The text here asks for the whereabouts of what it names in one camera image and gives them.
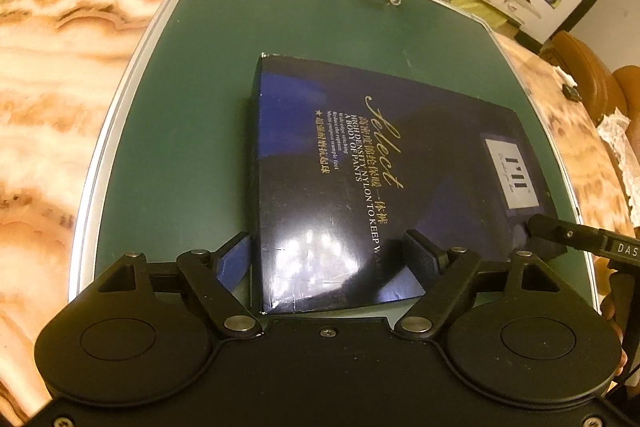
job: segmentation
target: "person's hand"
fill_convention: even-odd
[[[611,296],[611,294],[607,295],[602,300],[600,311],[602,312],[602,317],[604,317],[605,320],[609,321],[609,324],[611,324],[611,327],[620,339],[620,344],[622,344],[622,329],[620,329],[620,326],[615,322],[615,320],[613,320],[613,317],[616,314],[616,304],[615,302],[613,302],[613,297]],[[618,368],[616,370],[616,376],[622,374],[622,370],[625,367],[627,360],[628,357],[625,353],[625,350],[623,349],[622,355],[620,356],[620,363],[618,364]]]

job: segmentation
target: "black cable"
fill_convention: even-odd
[[[636,371],[638,371],[638,369],[640,369],[640,363],[638,365],[636,365],[636,367],[634,367],[631,372],[629,372],[628,375],[626,375],[625,380],[618,382],[615,387],[613,389],[611,389],[610,391],[607,392],[607,394],[605,396],[609,397],[611,396],[613,393],[615,393],[620,387],[622,387],[625,382],[631,378],[633,375],[635,375]]]

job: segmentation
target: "dark blue box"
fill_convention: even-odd
[[[488,260],[540,253],[524,223],[556,210],[513,111],[404,78],[273,55],[258,64],[254,102],[258,311],[422,295],[398,248],[407,229]],[[546,253],[562,251],[553,248]]]

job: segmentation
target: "plastic bag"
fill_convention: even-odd
[[[629,197],[631,223],[640,226],[640,164],[626,137],[626,128],[631,121],[616,108],[615,112],[605,116],[598,126],[598,134],[613,149],[622,172],[622,181]]]

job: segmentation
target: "table edge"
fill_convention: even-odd
[[[110,107],[108,108],[107,114],[104,118],[104,123],[100,129],[100,134],[98,135],[94,153],[89,164],[87,176],[82,187],[82,195],[76,218],[69,270],[69,302],[71,302],[94,280],[98,234],[100,232],[102,212],[104,210],[104,202],[106,199],[107,187],[111,177],[111,169],[113,168],[116,150],[120,142],[120,137],[122,136],[122,131],[127,120],[127,114],[129,113],[131,103],[138,89],[138,85],[140,84],[140,80],[142,79],[142,74],[145,71],[155,45],[162,34],[162,30],[174,11],[175,6],[178,4],[178,1],[179,0],[163,0],[151,19],[145,33],[136,46],[127,68],[122,74],[122,79],[113,95],[113,100],[111,101]],[[500,42],[496,39],[490,26],[481,18],[466,13],[445,3],[444,1],[431,1],[478,22],[482,25],[485,31],[489,33],[489,36],[493,39],[494,44],[500,50],[503,58],[511,68],[511,71],[518,80],[527,100],[529,100],[531,107],[538,117],[540,125],[546,135],[546,139],[548,140],[556,158],[556,163],[560,169],[564,187],[567,190],[567,194],[572,204],[572,211],[574,213],[576,223],[582,223],[582,216],[580,215],[577,198],[569,181],[569,176],[559,154],[558,147],[556,147],[553,135],[543,120],[536,102],[531,98],[530,90],[518,74],[518,71],[513,66],[511,59],[500,45]],[[598,309],[598,296],[596,293],[593,260],[588,252],[583,252],[583,254],[588,277],[590,279],[591,305],[595,309]]]

